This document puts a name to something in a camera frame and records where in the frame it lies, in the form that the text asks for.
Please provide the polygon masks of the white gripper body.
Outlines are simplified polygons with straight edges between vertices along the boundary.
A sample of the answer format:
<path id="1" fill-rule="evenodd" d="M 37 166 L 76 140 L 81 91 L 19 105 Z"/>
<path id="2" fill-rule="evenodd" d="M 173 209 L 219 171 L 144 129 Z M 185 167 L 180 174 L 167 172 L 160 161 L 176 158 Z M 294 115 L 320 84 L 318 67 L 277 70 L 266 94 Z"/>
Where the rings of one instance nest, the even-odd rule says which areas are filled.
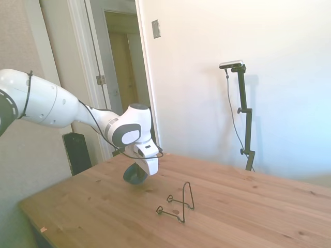
<path id="1" fill-rule="evenodd" d="M 158 153 L 159 149 L 154 143 L 134 144 L 133 146 L 134 160 L 149 176 L 158 172 Z"/>

